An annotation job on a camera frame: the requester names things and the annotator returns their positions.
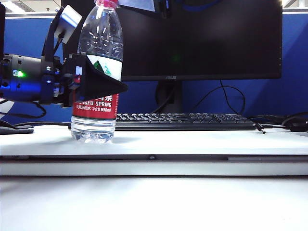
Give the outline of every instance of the white table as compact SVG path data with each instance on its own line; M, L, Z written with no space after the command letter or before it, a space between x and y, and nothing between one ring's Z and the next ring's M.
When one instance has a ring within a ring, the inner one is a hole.
M172 161L2 161L2 175L308 175L308 133L259 131L115 132L112 143L82 144L65 127L41 126L34 134L1 135L1 155L175 156ZM177 156L227 156L226 161Z
M47 176L0 177L4 231L308 230L307 177L227 177L308 175L305 132L116 132L112 143L97 146L72 140L66 128L42 126L35 134L0 136L0 141L2 155L24 158L229 156L228 161L3 160L2 175ZM277 159L290 154L303 161ZM69 175L83 177L64 177Z
M0 177L1 231L307 231L307 178Z

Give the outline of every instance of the ceiling light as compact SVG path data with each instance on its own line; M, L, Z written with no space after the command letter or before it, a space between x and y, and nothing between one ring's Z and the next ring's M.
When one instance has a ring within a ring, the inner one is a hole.
M25 13L23 9L21 9L19 6L17 6L15 3L11 1L2 2L2 5L10 9L13 13Z

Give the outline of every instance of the plastic water bottle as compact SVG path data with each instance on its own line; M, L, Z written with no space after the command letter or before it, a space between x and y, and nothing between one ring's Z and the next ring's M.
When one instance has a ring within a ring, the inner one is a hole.
M117 0L95 0L81 30L78 52L85 52L96 69L120 81L123 37L116 14ZM85 143L106 143L115 131L118 94L74 103L72 136Z

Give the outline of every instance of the blue cubicle wall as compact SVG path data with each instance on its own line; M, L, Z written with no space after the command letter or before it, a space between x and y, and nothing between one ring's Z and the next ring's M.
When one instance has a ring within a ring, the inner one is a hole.
M5 28L6 53L40 57L51 19L8 19ZM273 80L225 80L226 85L239 88L246 96L244 115L293 114L307 110L308 86L308 14L283 15L282 78ZM128 92L120 95L119 112L150 112L156 108L154 99L156 82L128 82ZM183 82L183 108L185 112L207 92L219 86L217 80ZM231 105L240 110L242 98L235 90L227 90ZM45 121L69 121L71 108L58 105L45 106ZM211 94L196 112L228 113L222 90ZM40 114L24 103L15 103L12 113ZM5 116L10 123L31 121Z

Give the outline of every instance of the bottle cap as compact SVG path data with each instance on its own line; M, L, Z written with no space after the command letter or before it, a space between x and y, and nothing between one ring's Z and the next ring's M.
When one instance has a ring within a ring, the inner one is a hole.
M99 6L116 8L118 0L94 0L94 2Z

